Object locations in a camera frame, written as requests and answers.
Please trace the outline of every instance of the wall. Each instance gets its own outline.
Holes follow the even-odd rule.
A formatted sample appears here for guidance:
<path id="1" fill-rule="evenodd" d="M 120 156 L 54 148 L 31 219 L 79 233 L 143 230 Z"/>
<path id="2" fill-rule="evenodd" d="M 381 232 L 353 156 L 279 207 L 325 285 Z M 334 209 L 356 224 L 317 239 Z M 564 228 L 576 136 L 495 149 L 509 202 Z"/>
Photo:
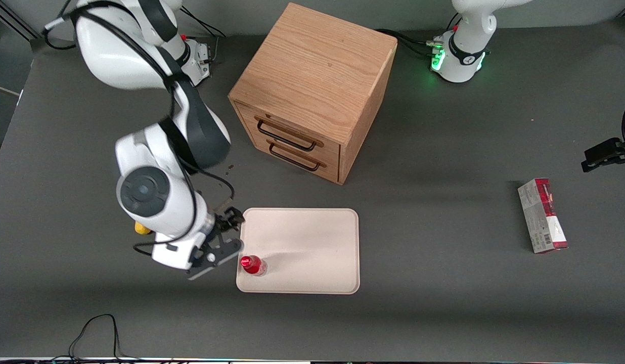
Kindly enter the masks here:
<path id="1" fill-rule="evenodd" d="M 24 21 L 39 30 L 53 19 L 63 0 L 3 0 Z M 450 0 L 294 0 L 333 16 L 370 28 L 394 30 L 437 29 L 454 14 Z M 289 0 L 185 0 L 195 16 L 228 34 L 266 34 Z M 503 28 L 587 25 L 614 18 L 625 0 L 534 0 L 497 12 Z M 178 15 L 181 32 L 205 35 L 184 14 Z M 71 29 L 63 29 L 63 36 Z"/>
<path id="2" fill-rule="evenodd" d="M 20 92 L 27 80 L 32 58 L 28 41 L 0 22 L 0 86 Z M 0 145 L 17 101 L 18 97 L 0 93 Z"/>

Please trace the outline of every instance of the wooden cabinet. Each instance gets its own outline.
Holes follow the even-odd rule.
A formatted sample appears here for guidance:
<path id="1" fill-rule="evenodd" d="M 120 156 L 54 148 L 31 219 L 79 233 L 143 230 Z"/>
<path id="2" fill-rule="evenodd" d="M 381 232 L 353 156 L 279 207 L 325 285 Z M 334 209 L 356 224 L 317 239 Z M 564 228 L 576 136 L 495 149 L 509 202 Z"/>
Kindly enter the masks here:
<path id="1" fill-rule="evenodd" d="M 258 150 L 342 185 L 382 104 L 396 45 L 290 3 L 229 99 Z"/>

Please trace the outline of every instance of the yellow part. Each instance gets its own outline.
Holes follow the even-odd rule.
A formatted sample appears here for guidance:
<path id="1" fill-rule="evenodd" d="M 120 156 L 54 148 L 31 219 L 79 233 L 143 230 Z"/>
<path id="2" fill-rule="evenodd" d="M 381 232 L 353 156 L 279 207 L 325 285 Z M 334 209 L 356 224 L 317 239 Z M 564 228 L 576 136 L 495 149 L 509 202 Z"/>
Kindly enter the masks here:
<path id="1" fill-rule="evenodd" d="M 141 223 L 135 221 L 135 233 L 138 233 L 139 235 L 148 235 L 148 234 L 150 234 L 152 232 L 153 231 L 151 231 L 146 226 L 144 226 Z"/>

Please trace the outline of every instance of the red and white box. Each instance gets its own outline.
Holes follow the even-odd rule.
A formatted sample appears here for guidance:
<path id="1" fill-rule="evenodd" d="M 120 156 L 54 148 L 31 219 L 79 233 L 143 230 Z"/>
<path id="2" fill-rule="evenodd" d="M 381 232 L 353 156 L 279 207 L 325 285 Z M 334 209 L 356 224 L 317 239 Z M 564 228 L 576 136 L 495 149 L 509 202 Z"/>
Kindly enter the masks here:
<path id="1" fill-rule="evenodd" d="M 569 247 L 553 209 L 548 178 L 536 178 L 517 189 L 535 254 Z"/>

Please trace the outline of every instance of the red bottle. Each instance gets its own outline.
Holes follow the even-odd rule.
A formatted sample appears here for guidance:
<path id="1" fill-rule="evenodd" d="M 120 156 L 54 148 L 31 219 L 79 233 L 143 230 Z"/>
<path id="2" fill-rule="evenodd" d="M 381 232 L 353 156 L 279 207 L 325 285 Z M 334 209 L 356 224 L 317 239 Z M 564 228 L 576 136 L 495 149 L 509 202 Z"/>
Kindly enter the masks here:
<path id="1" fill-rule="evenodd" d="M 251 275 L 260 277 L 265 274 L 267 265 L 265 261 L 255 255 L 246 255 L 241 258 L 241 267 Z"/>

